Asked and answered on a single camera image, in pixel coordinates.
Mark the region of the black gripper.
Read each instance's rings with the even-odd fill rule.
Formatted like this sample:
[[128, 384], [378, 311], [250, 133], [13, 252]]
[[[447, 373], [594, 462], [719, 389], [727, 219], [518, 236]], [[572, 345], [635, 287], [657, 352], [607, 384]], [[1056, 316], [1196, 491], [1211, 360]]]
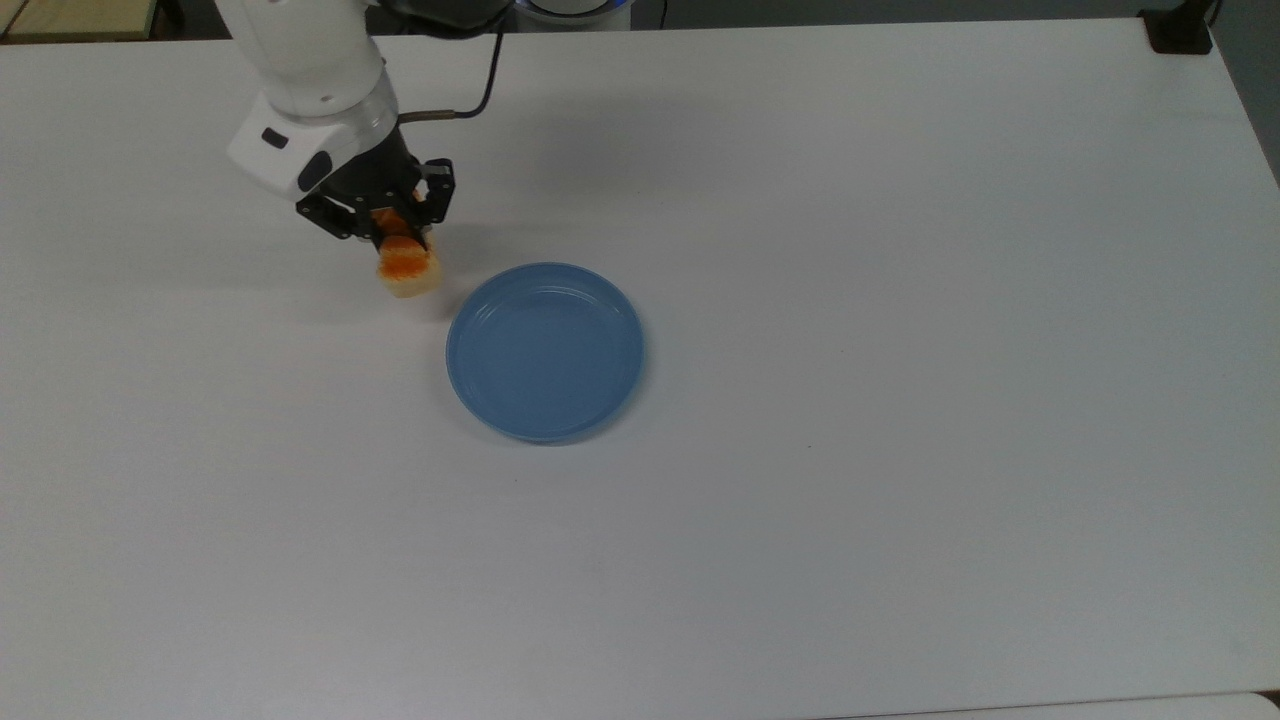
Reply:
[[381, 243], [384, 233], [372, 210], [389, 208], [392, 193], [411, 196], [412, 236], [429, 252], [431, 232], [445, 219], [456, 186], [454, 163], [415, 158], [397, 124], [375, 147], [329, 174], [320, 193], [301, 199], [294, 210], [338, 240]]

